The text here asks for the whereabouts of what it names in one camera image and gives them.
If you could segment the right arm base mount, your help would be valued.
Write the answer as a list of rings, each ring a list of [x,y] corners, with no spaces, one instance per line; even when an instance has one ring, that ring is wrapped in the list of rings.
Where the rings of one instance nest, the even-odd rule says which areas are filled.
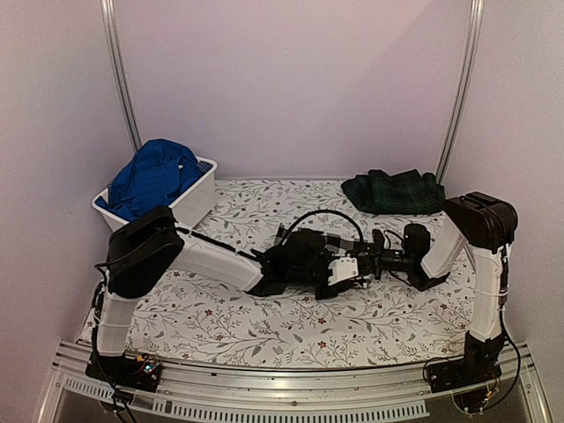
[[[501,367],[494,361],[471,367],[463,358],[432,358],[423,366],[422,377],[432,393],[450,391],[456,408],[464,414],[482,413],[499,391]]]

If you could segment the blue garment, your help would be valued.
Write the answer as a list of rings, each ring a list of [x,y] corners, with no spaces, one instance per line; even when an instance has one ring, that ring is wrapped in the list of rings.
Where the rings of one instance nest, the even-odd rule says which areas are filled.
[[[108,197],[94,203],[132,221],[161,205],[169,206],[212,168],[185,145],[166,139],[147,141],[108,185]]]

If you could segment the front aluminium rail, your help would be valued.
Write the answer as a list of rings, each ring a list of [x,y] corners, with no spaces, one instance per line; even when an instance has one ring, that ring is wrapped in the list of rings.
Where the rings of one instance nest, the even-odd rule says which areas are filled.
[[[423,363],[346,369],[237,368],[164,360],[153,392],[89,378],[89,349],[63,341],[48,372],[40,422],[550,422],[526,345],[500,356],[491,406],[471,412],[481,385],[433,392]]]

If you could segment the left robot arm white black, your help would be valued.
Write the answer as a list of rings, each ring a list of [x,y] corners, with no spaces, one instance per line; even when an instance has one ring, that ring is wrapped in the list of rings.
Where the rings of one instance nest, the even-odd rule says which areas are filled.
[[[169,269],[216,279],[258,297],[304,284],[324,300],[367,283],[371,270],[362,252],[365,245],[360,241],[352,252],[339,256],[328,249],[321,233],[290,226],[278,244],[246,253],[178,226],[172,209],[158,206],[114,231],[106,260],[94,266],[104,288],[93,304],[96,366],[111,382],[129,377],[131,365],[123,354],[134,309]]]

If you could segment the black white checkered shirt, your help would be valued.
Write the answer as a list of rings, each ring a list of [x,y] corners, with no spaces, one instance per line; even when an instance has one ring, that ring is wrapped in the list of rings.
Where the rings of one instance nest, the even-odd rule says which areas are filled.
[[[299,232],[299,230],[301,229],[294,230],[291,236]],[[313,229],[308,229],[308,230],[313,231],[317,235],[320,235],[323,238],[323,247],[337,256],[344,256],[352,251],[361,251],[363,248],[366,247],[365,243],[359,240],[349,240],[341,237],[338,234],[325,233]],[[287,228],[280,225],[272,245],[273,246],[279,245],[282,241],[283,235],[285,235],[287,232],[288,232]]]

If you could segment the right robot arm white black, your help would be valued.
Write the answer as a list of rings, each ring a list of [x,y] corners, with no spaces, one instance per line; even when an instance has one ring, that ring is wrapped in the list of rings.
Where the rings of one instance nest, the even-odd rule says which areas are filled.
[[[501,313],[518,217],[510,203],[477,191],[446,200],[442,209],[445,217],[436,238],[421,224],[409,224],[400,249],[387,249],[383,234],[374,231],[372,242],[362,242],[351,253],[354,274],[379,278],[385,271],[400,271],[409,285],[426,291],[445,282],[455,259],[466,252],[475,274],[475,300],[455,372],[460,382],[473,384],[497,361],[507,337]]]

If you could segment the right aluminium frame post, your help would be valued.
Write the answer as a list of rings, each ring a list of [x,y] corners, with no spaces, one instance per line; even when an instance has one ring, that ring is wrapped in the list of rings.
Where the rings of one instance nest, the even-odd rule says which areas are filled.
[[[449,163],[455,151],[456,139],[462,123],[464,106],[471,86],[471,77],[479,50],[479,39],[484,14],[484,0],[471,0],[464,54],[458,78],[453,107],[443,141],[442,151],[435,176],[440,184],[446,181]]]

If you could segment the floral patterned table mat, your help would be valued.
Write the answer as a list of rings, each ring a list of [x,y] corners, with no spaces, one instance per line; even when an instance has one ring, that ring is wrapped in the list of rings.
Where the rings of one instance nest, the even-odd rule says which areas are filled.
[[[232,180],[200,234],[239,250],[272,246],[280,225],[370,241],[383,232],[397,249],[411,223],[436,238],[443,213],[374,215],[359,211],[338,181]],[[334,368],[396,365],[459,356],[470,327],[475,274],[466,252],[447,280],[426,291],[400,271],[318,301],[310,287],[256,297],[187,271],[167,271],[134,309],[131,353],[242,367]]]

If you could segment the white plastic laundry bin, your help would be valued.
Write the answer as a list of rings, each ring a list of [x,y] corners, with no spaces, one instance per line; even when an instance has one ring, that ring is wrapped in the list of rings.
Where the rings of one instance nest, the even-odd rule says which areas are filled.
[[[202,157],[197,157],[197,160],[198,165],[204,170],[203,176],[170,204],[174,217],[182,226],[196,226],[212,210],[217,201],[215,172],[218,164],[214,160]],[[101,214],[112,231],[129,223],[127,219],[103,209],[97,203],[101,199],[109,202],[108,189],[102,190],[92,200],[92,207]]]

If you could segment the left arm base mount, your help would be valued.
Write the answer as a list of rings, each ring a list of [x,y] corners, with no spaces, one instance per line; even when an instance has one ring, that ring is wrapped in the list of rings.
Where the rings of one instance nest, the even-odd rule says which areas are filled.
[[[92,352],[85,375],[112,386],[154,393],[159,386],[161,372],[161,361],[148,354],[107,357]]]

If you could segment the green plaid pleated skirt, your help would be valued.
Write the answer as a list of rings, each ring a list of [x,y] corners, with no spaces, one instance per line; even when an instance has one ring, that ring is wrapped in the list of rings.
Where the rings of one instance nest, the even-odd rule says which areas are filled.
[[[341,189],[358,210],[374,215],[437,213],[446,200],[445,189],[435,175],[416,169],[394,175],[369,170],[344,181]]]

